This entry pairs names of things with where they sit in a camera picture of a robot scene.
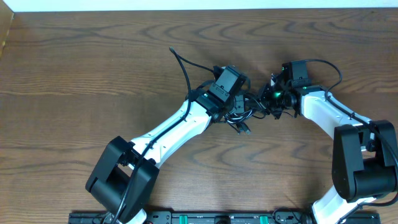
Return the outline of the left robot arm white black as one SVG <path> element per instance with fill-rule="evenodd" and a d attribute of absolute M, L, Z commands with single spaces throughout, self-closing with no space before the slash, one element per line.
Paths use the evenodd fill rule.
<path fill-rule="evenodd" d="M 212 123 L 244 107 L 243 94 L 193 90 L 163 123 L 130 141 L 117 136 L 105 147 L 85 189 L 113 216 L 113 223 L 144 223 L 162 164 Z"/>

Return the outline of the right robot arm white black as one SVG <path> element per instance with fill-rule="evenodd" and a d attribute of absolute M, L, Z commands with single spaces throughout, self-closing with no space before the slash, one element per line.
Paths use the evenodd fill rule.
<path fill-rule="evenodd" d="M 358 115 L 320 85 L 271 82 L 260 90 L 259 97 L 276 117 L 292 109 L 333 140 L 333 185 L 312 204 L 304 223 L 344 223 L 364 206 L 388 207 L 397 202 L 396 197 L 377 202 L 397 192 L 397 139 L 392 123 Z"/>

